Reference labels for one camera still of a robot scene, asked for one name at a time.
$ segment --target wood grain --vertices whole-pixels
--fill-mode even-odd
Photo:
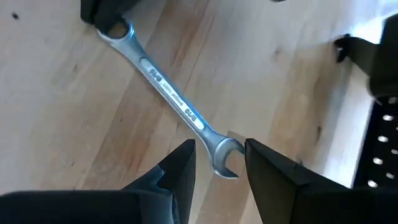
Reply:
[[[200,140],[79,7],[0,2],[0,193],[120,189],[195,138],[190,223],[260,223],[245,176],[212,173]],[[396,9],[390,0],[143,0],[126,15],[217,131],[350,186],[371,97],[331,43]]]

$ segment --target wooden surface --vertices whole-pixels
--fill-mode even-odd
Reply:
[[[350,186],[371,97],[331,41],[393,3],[144,0],[129,17],[216,130]],[[197,139],[79,13],[79,1],[0,2],[0,193],[120,189]],[[243,158],[231,161],[241,179],[217,177],[198,141],[190,223],[260,223]]]

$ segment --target perforated black panel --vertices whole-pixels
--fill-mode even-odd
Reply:
[[[398,107],[373,105],[354,187],[398,187]]]

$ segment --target wrench jaw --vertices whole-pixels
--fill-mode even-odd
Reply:
[[[220,177],[227,179],[237,179],[239,177],[225,166],[226,159],[233,150],[244,154],[244,147],[238,140],[225,138],[218,144],[214,152],[211,166],[214,172]]]

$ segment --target chrome wrench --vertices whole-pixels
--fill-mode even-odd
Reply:
[[[108,37],[97,30],[98,35],[107,41],[122,55],[127,57],[138,70],[149,80],[152,86],[165,98],[170,106],[191,127],[203,141],[209,155],[213,171],[228,179],[238,178],[226,166],[226,158],[233,150],[244,154],[244,147],[236,139],[226,137],[214,131],[199,115],[193,105],[178,91],[173,83],[162,73],[159,67],[149,58],[134,35],[132,23],[124,21],[126,34],[120,38]]]

